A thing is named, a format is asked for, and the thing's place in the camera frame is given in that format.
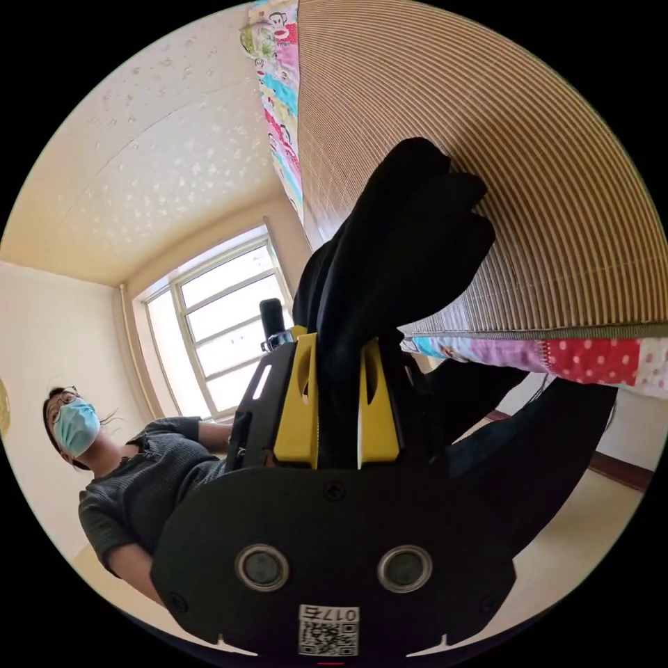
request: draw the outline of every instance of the surgical mask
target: surgical mask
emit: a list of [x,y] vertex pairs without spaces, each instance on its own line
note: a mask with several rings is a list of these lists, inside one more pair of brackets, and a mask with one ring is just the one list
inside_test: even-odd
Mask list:
[[95,409],[77,397],[61,406],[54,432],[61,447],[73,457],[81,456],[100,433],[100,419]]

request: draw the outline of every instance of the window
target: window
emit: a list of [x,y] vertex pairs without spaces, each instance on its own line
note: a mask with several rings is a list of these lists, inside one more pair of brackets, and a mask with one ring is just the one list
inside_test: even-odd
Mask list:
[[292,326],[292,300],[267,229],[248,237],[194,267],[189,263],[145,301],[162,371],[182,415],[234,415],[262,357],[260,301],[280,299],[285,326]]

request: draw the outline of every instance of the white ceiling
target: white ceiling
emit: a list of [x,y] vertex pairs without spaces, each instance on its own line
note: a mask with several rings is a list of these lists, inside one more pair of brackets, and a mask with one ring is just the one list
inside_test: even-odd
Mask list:
[[117,285],[208,223],[282,192],[248,5],[158,40],[70,114],[35,163],[0,259]]

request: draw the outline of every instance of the wall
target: wall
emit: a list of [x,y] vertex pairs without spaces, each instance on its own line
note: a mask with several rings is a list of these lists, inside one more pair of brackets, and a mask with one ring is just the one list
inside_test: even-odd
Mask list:
[[668,401],[620,390],[610,428],[597,450],[656,470],[668,438]]
[[118,409],[109,428],[119,440],[147,418],[127,375],[114,298],[110,287],[0,262],[0,376],[12,409],[5,447],[28,503],[66,559],[86,544],[77,507],[90,474],[51,446],[41,416],[48,390],[74,384],[100,413]]
[[263,218],[267,218],[269,234],[283,268],[285,280],[294,293],[304,265],[311,255],[311,249],[296,212],[285,194],[281,194],[217,220],[161,253],[125,281],[129,299],[140,296],[155,282],[191,258],[208,251],[222,241],[261,225]]
[[148,290],[153,284],[180,265],[223,241],[257,227],[263,223],[263,219],[269,229],[287,285],[294,295],[304,265],[311,256],[311,248],[299,218],[285,194],[201,229],[155,258],[122,286],[124,296],[122,314],[127,322],[126,340],[129,342],[136,365],[134,376],[143,386],[143,396],[154,417],[168,413],[177,414],[178,410],[164,381],[152,345],[148,318],[141,303],[142,298],[148,295]]

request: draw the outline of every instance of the window frame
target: window frame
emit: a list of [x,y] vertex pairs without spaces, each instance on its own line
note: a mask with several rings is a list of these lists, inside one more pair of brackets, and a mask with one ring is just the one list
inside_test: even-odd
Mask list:
[[[258,274],[255,274],[250,278],[241,281],[240,283],[236,283],[234,285],[226,287],[225,289],[220,290],[214,295],[211,295],[210,297],[207,297],[206,299],[203,299],[202,301],[197,302],[196,304],[193,304],[190,307],[186,307],[182,291],[182,288],[186,283],[189,283],[192,280],[196,280],[197,278],[205,275],[209,271],[213,271],[214,269],[217,269],[218,267],[222,266],[223,264],[226,264],[227,262],[231,262],[232,260],[235,260],[238,257],[241,257],[242,255],[245,255],[247,253],[252,253],[253,251],[263,247],[267,248],[267,252],[269,254],[269,257],[271,258],[271,263],[273,265],[271,269],[259,272]],[[162,355],[160,354],[160,350],[157,346],[154,325],[149,311],[149,304],[151,304],[151,302],[157,299],[158,297],[163,296],[166,292],[171,293],[172,303],[177,317],[177,322],[179,324],[179,330],[181,332],[183,344],[186,349],[186,354],[188,355],[188,359],[193,369],[193,373],[195,374],[195,379],[197,381],[198,387],[200,388],[204,401],[210,412],[210,416],[207,419],[213,420],[215,422],[225,422],[234,417],[234,414],[237,412],[238,406],[228,408],[224,411],[219,411],[216,407],[211,392],[209,391],[207,383],[222,378],[239,369],[243,369],[252,364],[255,364],[262,358],[263,353],[259,351],[256,357],[247,360],[246,362],[233,365],[227,369],[223,369],[222,371],[207,376],[205,375],[204,370],[202,368],[200,359],[197,354],[197,349],[203,346],[204,344],[214,341],[220,336],[224,336],[225,334],[240,329],[241,327],[260,321],[261,320],[260,311],[258,310],[257,316],[254,316],[251,319],[248,319],[246,321],[240,321],[236,323],[234,326],[222,329],[219,332],[211,334],[210,336],[207,336],[206,338],[197,342],[195,341],[195,337],[193,336],[192,327],[189,323],[188,316],[191,313],[195,312],[196,310],[203,308],[206,305],[213,303],[223,298],[224,296],[227,296],[228,294],[232,294],[233,292],[248,287],[249,285],[252,285],[253,283],[256,283],[259,280],[269,278],[270,276],[276,277],[278,286],[283,296],[285,309],[292,311],[292,306],[293,306],[292,294],[290,293],[290,290],[287,286],[285,276],[283,275],[283,270],[281,269],[280,263],[278,261],[278,256],[276,254],[276,250],[274,248],[271,235],[269,234],[269,231],[266,231],[263,232],[262,234],[259,234],[257,237],[253,239],[250,239],[236,246],[233,246],[232,248],[225,250],[222,253],[219,253],[218,255],[215,255],[214,257],[205,260],[204,262],[201,262],[200,264],[195,265],[192,269],[189,269],[188,271],[185,271],[184,273],[181,273],[178,276],[170,278],[167,285],[163,286],[161,289],[157,290],[155,293],[152,293],[151,295],[149,295],[149,297],[143,300],[143,307],[145,308],[146,315],[148,318],[151,341],[154,350],[156,351],[157,354],[160,370],[166,382],[170,396],[174,401],[174,405],[176,406],[176,409],[179,411],[180,415],[182,415],[181,408],[178,402],[176,401],[176,398],[174,397],[172,385],[167,376],[167,373],[165,372]]]

